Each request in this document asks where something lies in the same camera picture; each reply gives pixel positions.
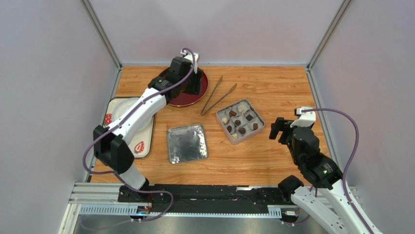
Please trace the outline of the silver square tin lid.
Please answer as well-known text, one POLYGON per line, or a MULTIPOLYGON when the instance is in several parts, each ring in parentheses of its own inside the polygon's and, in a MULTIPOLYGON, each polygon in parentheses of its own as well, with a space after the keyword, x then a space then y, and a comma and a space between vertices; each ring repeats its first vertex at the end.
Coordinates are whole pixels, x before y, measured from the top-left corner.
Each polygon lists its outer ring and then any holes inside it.
POLYGON ((191 124, 167 130, 167 150, 170 164, 188 163, 208 158, 205 131, 202 124, 191 124))

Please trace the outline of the pink square chocolate tin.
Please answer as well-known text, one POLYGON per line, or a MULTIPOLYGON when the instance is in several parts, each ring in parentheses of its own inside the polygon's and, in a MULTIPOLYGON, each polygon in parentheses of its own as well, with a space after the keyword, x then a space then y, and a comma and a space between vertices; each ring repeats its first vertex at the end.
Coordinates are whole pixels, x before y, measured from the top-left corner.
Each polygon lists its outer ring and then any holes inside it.
POLYGON ((220 110, 218 110, 216 112, 216 120, 219 124, 219 126, 221 127, 221 129, 223 130, 225 136, 228 138, 229 142, 233 145, 237 145, 242 143, 243 141, 246 141, 254 136, 256 136, 257 134, 261 133, 265 127, 265 121, 262 119, 262 117, 259 115, 259 113, 255 110, 255 108, 252 106, 252 104, 246 99, 241 99, 227 107, 224 107, 220 110), (238 105, 242 105, 245 108, 245 111, 243 113, 240 113, 237 109, 238 105), (237 116, 235 117, 230 117, 229 116, 229 112, 233 110, 235 112, 237 112, 237 116), (248 121, 246 119, 246 116, 248 114, 251 114, 254 118, 251 121, 248 121), (228 118, 228 124, 223 124, 221 119, 222 118, 228 118), (235 121, 236 120, 240 120, 241 124, 239 126, 235 125, 235 121), (254 123, 258 123, 258 129, 257 130, 253 130, 253 124, 254 123), (227 131, 227 126, 231 126, 232 127, 232 131, 229 133, 227 131), (238 130, 240 128, 245 128, 246 129, 246 134, 242 135, 241 133, 238 132, 238 130), (237 134, 238 135, 238 139, 233 139, 232 138, 232 134, 237 134))

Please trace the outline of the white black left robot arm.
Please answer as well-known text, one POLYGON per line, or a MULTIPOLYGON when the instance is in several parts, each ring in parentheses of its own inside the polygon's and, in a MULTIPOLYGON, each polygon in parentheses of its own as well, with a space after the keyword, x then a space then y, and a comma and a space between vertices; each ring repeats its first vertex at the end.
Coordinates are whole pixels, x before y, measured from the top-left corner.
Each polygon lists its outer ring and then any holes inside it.
POLYGON ((166 74, 152 79, 141 97, 121 117, 107 127, 98 125, 94 129, 94 156, 131 188, 140 190, 147 179, 134 165, 129 144, 159 110, 181 93, 200 94, 203 72, 198 62, 198 53, 183 52, 182 56, 175 57, 166 74))

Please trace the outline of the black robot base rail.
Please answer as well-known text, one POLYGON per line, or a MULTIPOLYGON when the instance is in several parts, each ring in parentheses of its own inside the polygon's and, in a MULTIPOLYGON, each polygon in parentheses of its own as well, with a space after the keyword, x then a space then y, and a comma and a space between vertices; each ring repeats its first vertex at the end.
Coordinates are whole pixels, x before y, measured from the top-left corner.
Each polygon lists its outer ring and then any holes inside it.
POLYGON ((117 201, 148 205, 151 215, 271 215, 293 223, 300 214, 278 187, 154 184, 137 193, 122 185, 117 201))

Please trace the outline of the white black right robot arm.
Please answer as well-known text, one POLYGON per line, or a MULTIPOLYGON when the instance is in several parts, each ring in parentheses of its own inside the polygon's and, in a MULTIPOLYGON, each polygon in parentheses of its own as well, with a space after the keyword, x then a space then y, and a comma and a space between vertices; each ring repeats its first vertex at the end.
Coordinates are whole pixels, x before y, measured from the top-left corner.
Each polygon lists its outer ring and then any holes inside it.
POLYGON ((279 196, 305 210, 330 234, 379 234, 381 231, 364 213, 346 183, 338 165, 320 152, 320 141, 311 126, 278 117, 271 125, 270 139, 281 133, 279 143, 286 145, 303 177, 320 192, 332 208, 320 202, 304 184, 291 175, 278 184, 279 196))

